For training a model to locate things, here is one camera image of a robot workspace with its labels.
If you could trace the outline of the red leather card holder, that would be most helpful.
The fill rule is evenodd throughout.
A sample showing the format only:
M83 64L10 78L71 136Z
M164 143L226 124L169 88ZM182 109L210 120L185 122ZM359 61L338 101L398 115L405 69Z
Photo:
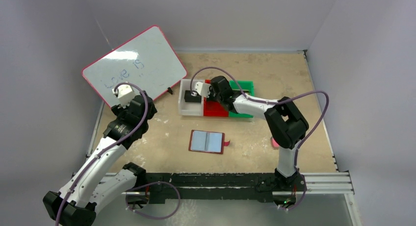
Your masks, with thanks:
M223 154L224 147L229 146L231 141L225 140L225 133L192 130L189 141L189 151Z

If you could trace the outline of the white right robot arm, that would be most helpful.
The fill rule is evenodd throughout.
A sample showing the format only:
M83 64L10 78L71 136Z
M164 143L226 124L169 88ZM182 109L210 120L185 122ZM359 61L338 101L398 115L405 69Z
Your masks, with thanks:
M266 100L234 91L224 76L210 80L209 92L210 97L229 112L248 114L267 122L272 138L280 146L276 181L292 183L299 175L296 168L297 149L309 129L308 122L294 102L289 101L289 97Z

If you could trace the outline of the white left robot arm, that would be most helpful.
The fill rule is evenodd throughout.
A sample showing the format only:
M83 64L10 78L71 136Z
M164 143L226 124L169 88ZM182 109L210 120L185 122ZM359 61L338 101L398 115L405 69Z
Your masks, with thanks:
M90 226L97 214L122 192L145 184L145 169L130 162L102 182L114 162L147 132L147 121L157 112L153 100L137 95L125 108L111 108L117 116L82 168L58 192L49 191L43 204L51 219L62 226Z

